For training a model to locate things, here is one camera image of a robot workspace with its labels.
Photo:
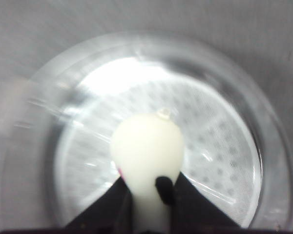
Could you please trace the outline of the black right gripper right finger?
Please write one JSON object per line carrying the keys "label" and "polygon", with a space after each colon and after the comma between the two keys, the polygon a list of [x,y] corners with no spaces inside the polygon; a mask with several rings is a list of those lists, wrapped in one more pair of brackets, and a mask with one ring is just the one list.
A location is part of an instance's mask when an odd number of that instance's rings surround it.
{"label": "black right gripper right finger", "polygon": [[239,228],[227,214],[209,201],[180,173],[174,187],[172,229]]}

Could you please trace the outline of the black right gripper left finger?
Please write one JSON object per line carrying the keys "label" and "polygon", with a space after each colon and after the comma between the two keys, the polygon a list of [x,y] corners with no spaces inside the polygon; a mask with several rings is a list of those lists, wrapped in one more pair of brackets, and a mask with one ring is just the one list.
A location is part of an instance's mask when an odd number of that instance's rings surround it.
{"label": "black right gripper left finger", "polygon": [[122,178],[70,221],[68,229],[132,229],[132,195]]}

